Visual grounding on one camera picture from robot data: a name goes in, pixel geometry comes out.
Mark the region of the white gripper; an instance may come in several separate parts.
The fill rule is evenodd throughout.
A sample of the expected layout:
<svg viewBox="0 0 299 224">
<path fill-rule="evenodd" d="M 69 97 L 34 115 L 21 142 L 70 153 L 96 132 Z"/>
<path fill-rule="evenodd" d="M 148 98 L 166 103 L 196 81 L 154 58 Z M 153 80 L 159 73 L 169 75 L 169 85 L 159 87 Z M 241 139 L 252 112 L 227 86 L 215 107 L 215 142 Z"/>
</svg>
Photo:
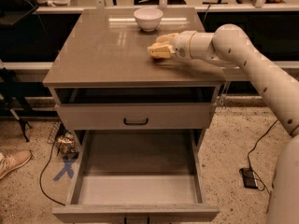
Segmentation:
<svg viewBox="0 0 299 224">
<path fill-rule="evenodd" d="M 190 43 L 195 34 L 196 31 L 184 31 L 180 34 L 171 33 L 167 35 L 160 35 L 156 38 L 157 43 L 148 47 L 148 53 L 154 59 L 169 59 L 175 53 L 179 59 L 190 60 L 192 58 Z M 171 43 L 172 41 L 173 47 L 169 44 L 160 44 L 164 42 Z"/>
</svg>

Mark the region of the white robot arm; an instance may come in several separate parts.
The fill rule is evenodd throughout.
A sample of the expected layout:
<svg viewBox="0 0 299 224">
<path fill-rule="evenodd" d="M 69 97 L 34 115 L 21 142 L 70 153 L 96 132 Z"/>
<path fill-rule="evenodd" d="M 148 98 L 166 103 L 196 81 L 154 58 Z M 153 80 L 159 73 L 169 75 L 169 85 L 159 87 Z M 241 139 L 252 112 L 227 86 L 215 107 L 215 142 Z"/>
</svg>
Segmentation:
<svg viewBox="0 0 299 224">
<path fill-rule="evenodd" d="M 258 51 L 246 33 L 224 24 L 213 33 L 161 35 L 148 47 L 155 59 L 200 59 L 239 67 L 292 137 L 278 157 L 266 224 L 299 224 L 299 82 Z"/>
</svg>

